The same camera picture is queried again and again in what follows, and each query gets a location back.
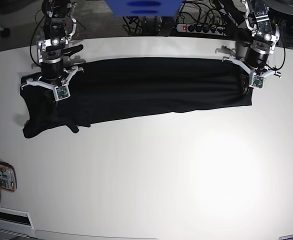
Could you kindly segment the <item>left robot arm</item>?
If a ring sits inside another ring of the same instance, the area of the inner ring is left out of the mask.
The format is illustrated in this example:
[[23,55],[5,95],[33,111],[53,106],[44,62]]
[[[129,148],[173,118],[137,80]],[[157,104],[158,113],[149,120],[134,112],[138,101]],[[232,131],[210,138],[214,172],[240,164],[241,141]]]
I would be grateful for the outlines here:
[[242,58],[230,56],[227,60],[239,66],[247,75],[244,89],[262,89],[266,78],[282,77],[277,67],[267,64],[268,58],[275,51],[280,40],[279,26],[270,21],[269,7],[261,0],[242,0],[245,7],[244,21],[249,31],[249,43],[239,41],[246,47]]

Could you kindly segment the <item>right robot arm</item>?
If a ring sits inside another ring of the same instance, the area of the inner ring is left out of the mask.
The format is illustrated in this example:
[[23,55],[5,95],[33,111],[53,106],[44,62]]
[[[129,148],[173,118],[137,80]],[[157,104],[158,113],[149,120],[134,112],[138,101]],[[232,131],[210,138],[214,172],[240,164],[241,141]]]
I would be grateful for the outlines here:
[[44,0],[41,5],[43,26],[35,29],[37,60],[33,62],[40,67],[40,74],[29,77],[26,84],[51,90],[56,102],[71,96],[69,83],[73,76],[84,69],[77,65],[65,68],[64,58],[80,52],[84,47],[78,45],[67,47],[77,29],[74,18],[76,2],[70,0]]

